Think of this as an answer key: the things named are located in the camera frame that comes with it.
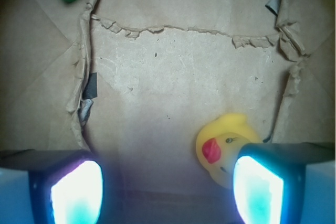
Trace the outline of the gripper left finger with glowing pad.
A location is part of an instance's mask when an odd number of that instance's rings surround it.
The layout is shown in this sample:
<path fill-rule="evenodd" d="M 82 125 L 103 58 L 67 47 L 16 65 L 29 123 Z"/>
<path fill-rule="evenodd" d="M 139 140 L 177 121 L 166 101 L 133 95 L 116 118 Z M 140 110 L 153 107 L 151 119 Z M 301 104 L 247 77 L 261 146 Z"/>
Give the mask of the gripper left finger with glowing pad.
<path fill-rule="evenodd" d="M 1 223 L 97 223 L 102 199 L 91 152 L 1 151 Z"/>

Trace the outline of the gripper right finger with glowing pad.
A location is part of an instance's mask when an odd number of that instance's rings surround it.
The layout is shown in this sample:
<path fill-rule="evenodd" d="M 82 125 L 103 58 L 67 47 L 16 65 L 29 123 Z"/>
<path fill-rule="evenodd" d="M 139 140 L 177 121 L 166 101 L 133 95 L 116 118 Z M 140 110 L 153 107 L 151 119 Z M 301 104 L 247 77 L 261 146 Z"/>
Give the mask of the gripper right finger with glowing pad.
<path fill-rule="evenodd" d="M 243 223 L 335 223 L 335 144 L 247 144 L 233 190 Z"/>

